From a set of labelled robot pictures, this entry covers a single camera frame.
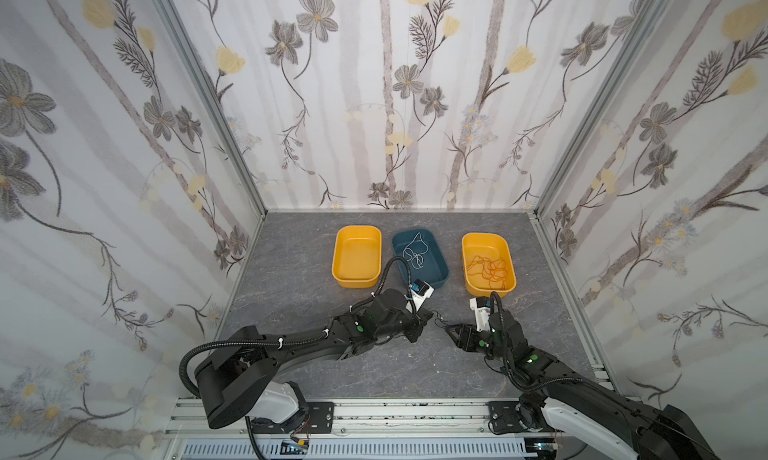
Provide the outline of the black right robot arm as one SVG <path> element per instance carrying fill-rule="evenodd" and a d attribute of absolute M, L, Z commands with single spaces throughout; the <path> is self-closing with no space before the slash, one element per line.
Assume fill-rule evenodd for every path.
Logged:
<path fill-rule="evenodd" d="M 470 300 L 476 323 L 448 324 L 455 345 L 500 363 L 519 391 L 513 418 L 525 430 L 551 428 L 612 459 L 715 459 L 691 418 L 668 405 L 657 409 L 578 374 L 531 345 L 501 297 Z"/>

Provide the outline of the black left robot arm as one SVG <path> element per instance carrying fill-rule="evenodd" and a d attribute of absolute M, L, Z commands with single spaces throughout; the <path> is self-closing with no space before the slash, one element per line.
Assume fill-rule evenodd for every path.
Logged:
<path fill-rule="evenodd" d="M 416 342 L 433 316 L 423 305 L 434 288 L 409 277 L 404 291 L 387 289 L 387 277 L 383 273 L 368 298 L 330 317 L 320 330 L 267 335 L 251 325 L 185 353 L 179 379 L 202 401 L 209 428 L 243 420 L 255 456 L 263 458 L 257 434 L 293 435 L 314 420 L 313 405 L 298 384 L 276 381 L 281 371 L 359 356 L 397 337 Z"/>

